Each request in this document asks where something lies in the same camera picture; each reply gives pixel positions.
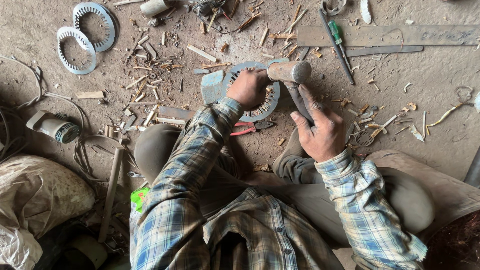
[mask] trousers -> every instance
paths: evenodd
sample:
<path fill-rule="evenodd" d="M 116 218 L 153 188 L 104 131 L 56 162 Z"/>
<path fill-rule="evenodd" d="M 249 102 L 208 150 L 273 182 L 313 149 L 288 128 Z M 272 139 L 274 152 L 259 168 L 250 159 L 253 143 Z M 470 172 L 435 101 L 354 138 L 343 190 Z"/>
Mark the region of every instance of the trousers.
<path fill-rule="evenodd" d="M 183 139 L 184 131 L 169 124 L 157 124 L 148 127 L 138 138 L 134 157 L 150 185 Z M 297 209 L 331 248 L 350 247 L 335 205 L 314 163 L 312 158 L 285 157 L 274 172 L 285 184 L 259 187 Z M 403 228 L 413 234 L 427 228 L 435 213 L 428 188 L 399 170 L 379 168 L 379 171 L 385 180 L 385 198 L 399 216 Z M 237 174 L 234 158 L 220 153 L 200 190 L 200 210 L 204 217 L 216 214 L 250 186 L 240 181 Z"/>

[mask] hand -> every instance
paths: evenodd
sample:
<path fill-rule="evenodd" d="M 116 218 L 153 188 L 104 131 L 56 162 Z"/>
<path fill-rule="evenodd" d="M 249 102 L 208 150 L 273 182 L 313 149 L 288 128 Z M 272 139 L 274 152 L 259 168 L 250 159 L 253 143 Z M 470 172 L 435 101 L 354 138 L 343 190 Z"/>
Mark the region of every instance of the hand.
<path fill-rule="evenodd" d="M 343 119 L 330 108 L 320 104 L 304 85 L 299 92 L 315 126 L 310 127 L 307 119 L 298 111 L 290 114 L 299 130 L 300 144 L 317 162 L 336 157 L 345 149 L 345 124 Z"/>
<path fill-rule="evenodd" d="M 238 101 L 244 110 L 265 100 L 265 86 L 270 82 L 266 69 L 244 70 L 227 92 L 228 98 Z"/>

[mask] screwdriver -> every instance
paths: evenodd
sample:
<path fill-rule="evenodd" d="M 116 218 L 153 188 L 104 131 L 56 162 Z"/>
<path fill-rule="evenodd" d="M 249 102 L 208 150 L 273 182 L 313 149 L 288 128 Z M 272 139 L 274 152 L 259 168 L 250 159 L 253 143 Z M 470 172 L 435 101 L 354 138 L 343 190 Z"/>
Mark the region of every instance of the screwdriver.
<path fill-rule="evenodd" d="M 342 46 L 342 38 L 340 37 L 340 28 L 336 25 L 334 20 L 331 20 L 330 22 L 328 22 L 328 27 L 330 28 L 330 31 L 332 31 L 332 35 L 335 37 L 335 43 L 340 46 L 340 50 L 342 51 L 343 57 L 345 58 L 345 62 L 347 63 L 347 66 L 348 66 L 348 70 L 351 73 L 352 69 L 350 68 L 350 64 L 348 63 L 347 55 L 345 54 L 345 49 Z"/>

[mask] concrete floor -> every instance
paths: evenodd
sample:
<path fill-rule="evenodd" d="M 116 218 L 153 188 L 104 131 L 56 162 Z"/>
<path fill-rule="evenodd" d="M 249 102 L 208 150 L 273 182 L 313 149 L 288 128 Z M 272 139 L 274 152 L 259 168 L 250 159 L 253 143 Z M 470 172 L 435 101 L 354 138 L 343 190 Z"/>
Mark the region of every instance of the concrete floor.
<path fill-rule="evenodd" d="M 149 42 L 160 56 L 179 55 L 177 59 L 173 60 L 173 63 L 183 65 L 183 68 L 161 74 L 160 77 L 167 80 L 164 83 L 164 91 L 159 91 L 160 99 L 165 100 L 163 103 L 176 108 L 187 105 L 186 107 L 190 110 L 195 110 L 203 104 L 200 93 L 202 77 L 193 75 L 192 70 L 200 68 L 201 63 L 208 63 L 208 61 L 187 50 L 186 47 L 189 43 L 197 47 L 204 46 L 206 52 L 216 56 L 221 62 L 230 61 L 233 64 L 244 61 L 267 62 L 269 59 L 260 56 L 261 53 L 281 57 L 279 50 L 284 46 L 282 41 L 274 42 L 268 38 L 262 47 L 258 46 L 265 27 L 270 29 L 270 33 L 284 30 L 291 23 L 292 15 L 299 4 L 308 9 L 300 21 L 300 25 L 320 24 L 316 1 L 292 0 L 292 2 L 294 4 L 290 4 L 290 1 L 266 0 L 260 5 L 259 11 L 262 12 L 262 15 L 256 18 L 249 27 L 240 33 L 233 32 L 226 35 L 221 35 L 215 30 L 201 34 L 198 18 L 192 12 L 186 13 L 183 8 L 183 4 L 188 2 L 176 2 L 177 10 L 172 14 L 173 18 L 166 20 L 164 25 L 150 27 L 148 31 Z M 348 19 L 361 18 L 359 2 L 357 0 L 348 1 L 347 6 L 334 18 L 338 25 L 347 25 Z M 116 123 L 126 120 L 124 116 L 118 115 L 116 109 L 121 110 L 127 104 L 131 91 L 119 86 L 125 86 L 132 82 L 126 75 L 127 72 L 130 72 L 130 77 L 139 77 L 145 72 L 144 70 L 134 70 L 130 65 L 126 66 L 121 59 L 125 59 L 128 54 L 125 49 L 131 48 L 133 40 L 138 37 L 138 26 L 147 26 L 148 19 L 142 17 L 139 8 L 141 3 L 128 4 L 116 9 L 112 6 L 113 1 L 106 1 L 104 5 L 120 24 L 119 38 L 115 45 L 115 48 L 119 50 L 97 53 L 97 66 L 93 72 L 87 75 L 74 75 L 63 67 L 58 58 L 56 32 L 62 26 L 72 26 L 72 10 L 77 3 L 79 3 L 77 0 L 0 0 L 0 29 L 2 32 L 0 53 L 14 55 L 28 65 L 41 67 L 48 91 L 73 97 L 73 101 L 85 111 L 89 119 L 86 132 L 94 134 L 99 129 L 103 129 L 105 124 L 110 124 L 110 120 L 105 115 Z M 227 1 L 227 13 L 232 4 L 233 1 Z M 219 20 L 224 31 L 234 30 L 250 14 L 247 6 L 249 4 L 246 1 L 241 2 L 232 21 L 224 18 Z M 383 0 L 379 3 L 371 0 L 370 7 L 377 25 L 403 25 L 406 20 L 414 21 L 415 25 L 480 23 L 480 1 L 477 0 L 450 0 L 447 2 Z M 137 25 L 132 25 L 131 20 L 134 20 Z M 98 27 L 101 23 L 97 17 L 89 16 L 85 20 L 85 25 L 86 32 L 92 40 L 102 36 L 103 30 Z M 360 19 L 359 25 L 366 24 Z M 158 44 L 163 31 L 178 35 L 177 47 L 171 37 L 167 39 L 166 46 Z M 224 42 L 229 43 L 229 47 L 224 53 L 221 53 L 219 49 Z M 69 58 L 75 58 L 76 61 L 85 58 L 85 53 L 78 46 L 75 48 L 75 42 L 71 43 L 69 48 L 70 50 L 66 52 Z M 320 49 L 323 54 L 321 58 L 308 54 L 306 60 L 313 67 L 310 84 L 318 91 L 319 95 L 328 95 L 324 102 L 343 116 L 347 125 L 354 120 L 353 115 L 343 110 L 338 102 L 331 102 L 331 99 L 348 97 L 352 101 L 348 107 L 353 110 L 359 110 L 365 103 L 378 107 L 385 106 L 383 110 L 379 110 L 376 116 L 375 120 L 378 123 L 384 123 L 402 107 L 405 107 L 408 102 L 413 101 L 418 105 L 418 110 L 408 112 L 407 117 L 413 118 L 414 124 L 419 128 L 422 126 L 423 111 L 428 112 L 427 123 L 433 123 L 440 119 L 452 105 L 458 103 L 454 93 L 457 86 L 473 87 L 472 96 L 478 93 L 480 90 L 480 50 L 473 51 L 473 49 L 473 46 L 426 46 L 422 52 L 403 53 L 398 57 L 390 54 L 381 61 L 374 61 L 371 56 L 355 57 L 351 59 L 351 65 L 359 65 L 360 68 L 355 71 L 354 77 L 357 84 L 354 86 L 347 82 L 341 68 L 338 68 L 338 60 L 334 58 L 330 48 Z M 290 59 L 295 60 L 300 52 L 301 48 L 297 49 Z M 373 67 L 376 69 L 367 74 Z M 228 71 L 230 67 L 212 68 L 211 71 L 220 69 Z M 320 74 L 325 75 L 324 80 L 320 79 Z M 372 85 L 367 84 L 372 74 L 375 74 L 380 92 L 377 92 Z M 183 92 L 178 92 L 176 89 L 182 78 L 184 80 Z M 7 103 L 20 104 L 31 100 L 36 95 L 31 74 L 18 65 L 0 62 L 0 81 L 3 82 L 0 84 L 1 99 Z M 408 92 L 404 93 L 402 89 L 408 82 L 411 82 L 412 85 L 408 88 Z M 77 99 L 74 94 L 103 89 L 111 92 L 107 93 L 108 105 L 97 105 L 96 99 Z M 143 99 L 143 101 L 154 100 L 152 95 Z M 66 113 L 73 117 L 73 122 L 78 123 L 79 118 L 73 107 L 48 98 L 25 109 L 22 114 L 25 119 L 28 119 L 40 109 Z M 146 116 L 143 108 L 138 107 L 132 110 L 139 118 Z M 276 123 L 275 127 L 235 139 L 246 156 L 246 164 L 243 164 L 245 172 L 250 172 L 251 166 L 254 164 L 269 163 L 271 165 L 275 157 L 284 150 L 287 142 L 281 146 L 278 146 L 277 142 L 280 138 L 287 140 L 289 138 L 291 132 L 289 125 L 294 125 L 288 116 L 291 110 L 291 108 L 278 108 L 268 119 Z M 462 179 L 480 145 L 478 135 L 480 125 L 477 124 L 479 120 L 480 115 L 472 107 L 464 106 L 453 112 L 443 123 L 432 127 L 432 135 L 427 136 L 424 143 L 415 139 L 408 130 L 394 135 L 402 126 L 390 125 L 387 127 L 388 134 L 380 134 L 371 146 L 360 147 L 356 153 L 365 154 L 388 148 L 401 150 L 445 174 Z M 129 148 L 134 149 L 138 132 L 129 133 L 131 139 Z M 86 143 L 93 174 L 99 179 L 108 179 L 111 156 L 103 152 L 94 152 L 90 146 L 95 143 L 107 148 L 113 147 L 113 145 L 106 141 Z M 59 145 L 43 134 L 33 133 L 27 152 L 51 158 L 75 172 L 79 172 L 73 162 L 72 144 Z M 131 191 L 143 182 L 141 179 L 127 177 L 126 172 L 129 170 L 128 166 L 123 169 L 117 195 L 118 198 L 126 200 Z"/>

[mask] hammer head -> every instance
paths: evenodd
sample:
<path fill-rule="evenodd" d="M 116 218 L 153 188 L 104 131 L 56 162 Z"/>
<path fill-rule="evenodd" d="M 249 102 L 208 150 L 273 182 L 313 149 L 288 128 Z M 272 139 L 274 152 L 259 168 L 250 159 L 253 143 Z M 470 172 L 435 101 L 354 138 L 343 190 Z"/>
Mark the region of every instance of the hammer head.
<path fill-rule="evenodd" d="M 305 83 L 312 74 L 312 66 L 307 61 L 276 62 L 268 66 L 267 74 L 272 81 Z"/>

